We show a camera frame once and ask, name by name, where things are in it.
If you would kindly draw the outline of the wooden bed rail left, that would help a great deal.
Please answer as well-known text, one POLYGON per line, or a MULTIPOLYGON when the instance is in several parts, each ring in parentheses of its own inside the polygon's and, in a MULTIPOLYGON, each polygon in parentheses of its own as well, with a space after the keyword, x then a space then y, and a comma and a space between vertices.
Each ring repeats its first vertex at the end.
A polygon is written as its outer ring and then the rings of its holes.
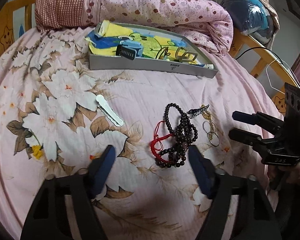
POLYGON ((0 57, 14 43, 13 12, 24 8, 25 31, 32 28, 32 5, 36 0, 13 0, 0 10, 0 57))

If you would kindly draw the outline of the frog drawing paper in tray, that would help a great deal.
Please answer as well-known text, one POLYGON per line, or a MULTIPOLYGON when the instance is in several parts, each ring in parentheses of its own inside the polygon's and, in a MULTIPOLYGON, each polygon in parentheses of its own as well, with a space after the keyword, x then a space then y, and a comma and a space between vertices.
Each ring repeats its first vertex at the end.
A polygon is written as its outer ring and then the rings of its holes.
POLYGON ((183 40, 123 27, 104 20, 85 38, 90 52, 98 56, 124 56, 128 59, 144 57, 155 60, 188 63, 205 67, 194 51, 183 40))

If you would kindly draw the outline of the white hair clip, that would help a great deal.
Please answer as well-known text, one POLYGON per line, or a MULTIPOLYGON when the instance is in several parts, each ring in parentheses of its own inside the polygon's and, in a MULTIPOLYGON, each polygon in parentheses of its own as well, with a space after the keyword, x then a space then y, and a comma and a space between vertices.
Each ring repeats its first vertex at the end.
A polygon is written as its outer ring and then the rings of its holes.
POLYGON ((98 94, 96 96, 96 103, 99 109, 116 127, 122 127, 124 125, 125 122, 113 111, 103 95, 98 94))

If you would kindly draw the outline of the light blue smart watch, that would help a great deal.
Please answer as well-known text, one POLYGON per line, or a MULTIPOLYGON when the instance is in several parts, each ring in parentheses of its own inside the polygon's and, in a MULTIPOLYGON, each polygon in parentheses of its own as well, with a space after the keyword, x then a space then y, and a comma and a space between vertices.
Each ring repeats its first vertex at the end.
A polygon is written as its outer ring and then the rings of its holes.
POLYGON ((136 57, 142 57, 143 45, 134 41, 131 36, 119 36, 116 38, 118 42, 115 55, 125 57, 129 60, 134 60, 136 57))

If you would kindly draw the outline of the grey rectangular hair clip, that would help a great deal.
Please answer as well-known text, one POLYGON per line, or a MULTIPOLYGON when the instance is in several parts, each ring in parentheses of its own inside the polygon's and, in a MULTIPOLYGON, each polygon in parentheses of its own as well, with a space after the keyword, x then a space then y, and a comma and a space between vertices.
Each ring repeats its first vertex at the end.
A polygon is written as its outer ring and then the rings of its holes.
POLYGON ((184 47, 178 47, 174 54, 174 58, 176 61, 186 63, 195 61, 197 59, 197 56, 197 53, 187 50, 184 47))

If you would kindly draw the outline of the wooden bed rail right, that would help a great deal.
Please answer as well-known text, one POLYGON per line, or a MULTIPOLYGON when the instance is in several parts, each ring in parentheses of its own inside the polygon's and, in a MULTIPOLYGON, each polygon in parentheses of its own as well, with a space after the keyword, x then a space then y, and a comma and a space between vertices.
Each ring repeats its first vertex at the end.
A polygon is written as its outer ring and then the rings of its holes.
POLYGON ((260 57, 250 71, 250 75, 254 78, 258 78, 264 71, 267 72, 270 67, 283 83, 289 83, 300 88, 300 83, 294 73, 288 68, 288 64, 279 59, 274 52, 267 49, 255 38, 245 36, 238 29, 234 29, 234 38, 229 51, 231 57, 238 60, 250 51, 255 52, 260 57))

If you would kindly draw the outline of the pink floral bed sheet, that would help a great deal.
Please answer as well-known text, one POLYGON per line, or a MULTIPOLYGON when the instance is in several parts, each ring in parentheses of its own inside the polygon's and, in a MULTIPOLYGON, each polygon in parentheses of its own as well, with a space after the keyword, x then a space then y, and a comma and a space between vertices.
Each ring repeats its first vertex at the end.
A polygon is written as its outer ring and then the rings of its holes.
POLYGON ((94 199, 109 239, 195 239, 210 202, 189 163, 160 168, 150 152, 168 103, 183 111, 208 105, 218 138, 209 142, 202 116, 196 145, 204 157, 267 187, 267 169, 248 146, 231 141, 233 127, 269 137, 232 119, 234 111, 281 114, 263 86, 236 60, 211 55, 215 77, 141 70, 90 70, 89 29, 41 34, 30 29, 0 58, 0 221, 13 239, 21 230, 45 176, 87 167, 107 145, 116 160, 94 199), (101 94, 125 122, 116 127, 99 109, 101 94))

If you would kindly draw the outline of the wooden bed rail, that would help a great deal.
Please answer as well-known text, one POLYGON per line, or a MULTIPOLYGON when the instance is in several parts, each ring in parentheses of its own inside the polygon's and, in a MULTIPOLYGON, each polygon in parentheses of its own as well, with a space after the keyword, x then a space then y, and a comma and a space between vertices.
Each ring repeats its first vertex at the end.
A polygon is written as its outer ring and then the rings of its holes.
POLYGON ((25 31, 32 28, 32 5, 36 0, 13 0, 0 10, 0 57, 14 43, 13 12, 24 8, 25 31))
POLYGON ((288 64, 279 59, 274 52, 267 49, 255 38, 245 36, 238 29, 234 29, 234 38, 229 51, 231 57, 238 60, 250 51, 255 52, 260 57, 250 71, 250 75, 254 78, 258 78, 264 71, 267 72, 270 67, 283 83, 289 83, 300 88, 300 83, 294 73, 288 68, 288 64))

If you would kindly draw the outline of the pink dotted rolled quilt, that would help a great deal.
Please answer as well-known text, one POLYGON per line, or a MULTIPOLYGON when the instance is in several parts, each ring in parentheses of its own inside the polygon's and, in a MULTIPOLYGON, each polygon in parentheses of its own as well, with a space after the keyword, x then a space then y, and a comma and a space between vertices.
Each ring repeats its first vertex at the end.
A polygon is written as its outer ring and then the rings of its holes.
POLYGON ((36 0, 40 31, 95 26, 108 20, 162 28, 224 56, 234 28, 229 13, 212 0, 36 0))

